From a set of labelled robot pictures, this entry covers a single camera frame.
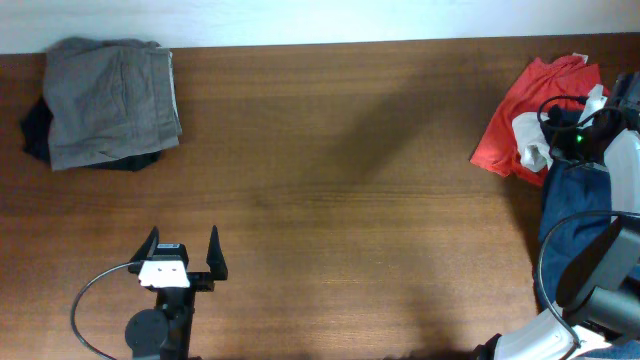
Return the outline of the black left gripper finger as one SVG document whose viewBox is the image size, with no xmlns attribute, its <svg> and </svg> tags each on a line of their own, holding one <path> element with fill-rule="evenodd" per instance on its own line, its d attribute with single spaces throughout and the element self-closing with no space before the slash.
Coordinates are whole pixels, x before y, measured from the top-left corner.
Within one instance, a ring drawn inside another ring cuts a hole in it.
<svg viewBox="0 0 640 360">
<path fill-rule="evenodd" d="M 142 245 L 138 248 L 138 250 L 134 253 L 134 255 L 129 260 L 130 265 L 128 266 L 129 273 L 139 273 L 142 268 L 142 263 L 148 259 L 150 259 L 155 249 L 159 244 L 159 229 L 154 226 L 151 229 L 146 240 L 142 243 Z"/>
<path fill-rule="evenodd" d="M 228 268 L 222 253 L 218 228 L 216 226 L 212 227 L 206 264 L 209 266 L 209 271 L 214 281 L 226 281 L 228 279 Z"/>
</svg>

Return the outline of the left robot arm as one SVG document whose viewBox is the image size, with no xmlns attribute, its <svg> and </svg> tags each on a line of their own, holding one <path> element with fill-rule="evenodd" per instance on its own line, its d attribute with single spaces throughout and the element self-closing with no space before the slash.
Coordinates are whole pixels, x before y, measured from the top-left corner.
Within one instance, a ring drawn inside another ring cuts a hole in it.
<svg viewBox="0 0 640 360">
<path fill-rule="evenodd" d="M 206 272 L 190 271 L 185 245 L 161 243 L 154 227 L 131 258 L 129 273 L 141 287 L 156 294 L 155 305 L 131 317 L 125 341 L 134 359 L 188 360 L 195 298 L 212 292 L 217 281 L 228 279 L 218 229 L 212 228 Z"/>
</svg>

